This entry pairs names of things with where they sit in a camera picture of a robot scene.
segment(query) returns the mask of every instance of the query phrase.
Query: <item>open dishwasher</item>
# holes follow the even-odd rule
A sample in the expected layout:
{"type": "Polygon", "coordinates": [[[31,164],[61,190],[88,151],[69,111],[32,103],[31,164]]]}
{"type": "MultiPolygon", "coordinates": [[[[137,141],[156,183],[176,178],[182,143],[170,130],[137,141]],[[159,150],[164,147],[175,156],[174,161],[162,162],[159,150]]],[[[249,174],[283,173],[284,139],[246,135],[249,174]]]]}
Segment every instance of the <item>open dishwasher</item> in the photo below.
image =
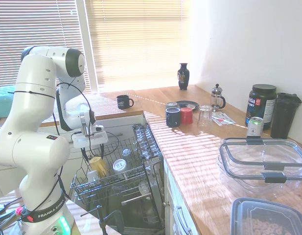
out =
{"type": "MultiPolygon", "coordinates": [[[[92,169],[83,159],[70,193],[75,203],[87,211],[98,205],[104,216],[121,211],[124,235],[163,234],[163,157],[148,125],[135,124],[133,131],[134,137],[104,146],[106,176],[88,181],[92,169]],[[115,174],[113,164],[119,159],[126,160],[127,168],[115,174]]],[[[108,225],[116,230],[114,221],[108,225]]]]}

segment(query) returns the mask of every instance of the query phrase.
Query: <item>dark blue mug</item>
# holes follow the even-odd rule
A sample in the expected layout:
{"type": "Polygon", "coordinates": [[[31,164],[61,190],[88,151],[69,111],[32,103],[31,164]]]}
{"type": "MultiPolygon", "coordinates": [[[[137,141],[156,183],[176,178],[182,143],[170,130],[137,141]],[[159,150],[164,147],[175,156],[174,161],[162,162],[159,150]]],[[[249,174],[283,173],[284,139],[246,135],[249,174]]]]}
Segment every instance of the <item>dark blue mug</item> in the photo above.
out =
{"type": "Polygon", "coordinates": [[[128,109],[135,104],[133,99],[130,99],[126,94],[117,96],[117,106],[119,109],[128,109]]]}
{"type": "Polygon", "coordinates": [[[181,113],[179,108],[168,108],[166,109],[166,125],[174,128],[180,126],[181,113]]]}

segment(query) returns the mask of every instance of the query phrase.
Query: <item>window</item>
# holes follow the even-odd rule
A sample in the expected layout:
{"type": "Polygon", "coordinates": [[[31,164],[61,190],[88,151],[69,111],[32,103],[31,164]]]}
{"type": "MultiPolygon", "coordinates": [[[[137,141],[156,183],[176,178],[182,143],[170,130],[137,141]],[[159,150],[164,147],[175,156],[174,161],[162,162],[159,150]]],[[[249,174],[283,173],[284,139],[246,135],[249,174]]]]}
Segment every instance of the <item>window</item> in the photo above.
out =
{"type": "MultiPolygon", "coordinates": [[[[27,46],[83,50],[74,0],[0,0],[0,87],[13,85],[27,46]]],[[[88,71],[85,92],[91,91],[88,71]]]]}
{"type": "Polygon", "coordinates": [[[86,0],[99,90],[177,86],[190,0],[86,0]]]}

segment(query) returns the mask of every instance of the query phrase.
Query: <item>soda can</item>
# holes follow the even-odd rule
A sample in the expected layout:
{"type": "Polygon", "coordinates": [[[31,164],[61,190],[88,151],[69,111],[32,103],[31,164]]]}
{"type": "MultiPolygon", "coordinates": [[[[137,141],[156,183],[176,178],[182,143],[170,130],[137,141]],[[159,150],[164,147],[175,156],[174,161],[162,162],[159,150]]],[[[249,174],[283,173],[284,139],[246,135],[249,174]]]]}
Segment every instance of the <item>soda can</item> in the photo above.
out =
{"type": "Polygon", "coordinates": [[[247,136],[261,136],[264,128],[264,119],[261,117],[250,118],[247,136]]]}

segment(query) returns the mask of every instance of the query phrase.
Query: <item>dish rack handle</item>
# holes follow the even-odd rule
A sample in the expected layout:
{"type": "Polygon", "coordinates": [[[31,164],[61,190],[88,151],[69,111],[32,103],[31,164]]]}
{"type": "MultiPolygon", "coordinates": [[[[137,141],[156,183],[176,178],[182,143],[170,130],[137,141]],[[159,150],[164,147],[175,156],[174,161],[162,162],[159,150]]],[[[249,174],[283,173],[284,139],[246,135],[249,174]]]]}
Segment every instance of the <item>dish rack handle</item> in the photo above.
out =
{"type": "Polygon", "coordinates": [[[131,198],[131,199],[127,200],[127,201],[121,202],[121,205],[122,205],[122,206],[125,206],[125,205],[127,205],[127,204],[129,204],[129,203],[136,202],[136,201],[138,201],[138,200],[141,200],[141,199],[147,198],[147,197],[152,197],[152,194],[149,192],[149,193],[147,193],[147,194],[145,194],[145,195],[141,195],[141,196],[139,196],[139,197],[131,198]]]}

